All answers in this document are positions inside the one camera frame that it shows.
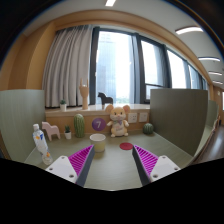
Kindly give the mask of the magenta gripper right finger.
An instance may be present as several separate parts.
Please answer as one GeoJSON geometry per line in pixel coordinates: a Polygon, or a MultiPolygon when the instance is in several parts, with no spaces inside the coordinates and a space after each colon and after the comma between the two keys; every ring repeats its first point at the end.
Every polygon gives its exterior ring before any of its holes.
{"type": "Polygon", "coordinates": [[[133,146],[132,155],[143,186],[180,170],[167,156],[157,156],[137,145],[133,146]]]}

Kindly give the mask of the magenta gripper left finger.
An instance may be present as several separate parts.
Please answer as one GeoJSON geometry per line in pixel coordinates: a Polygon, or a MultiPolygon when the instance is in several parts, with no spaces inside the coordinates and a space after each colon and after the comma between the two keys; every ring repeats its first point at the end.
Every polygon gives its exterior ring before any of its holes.
{"type": "Polygon", "coordinates": [[[69,157],[60,156],[46,171],[83,187],[94,155],[94,146],[90,145],[69,157]]]}

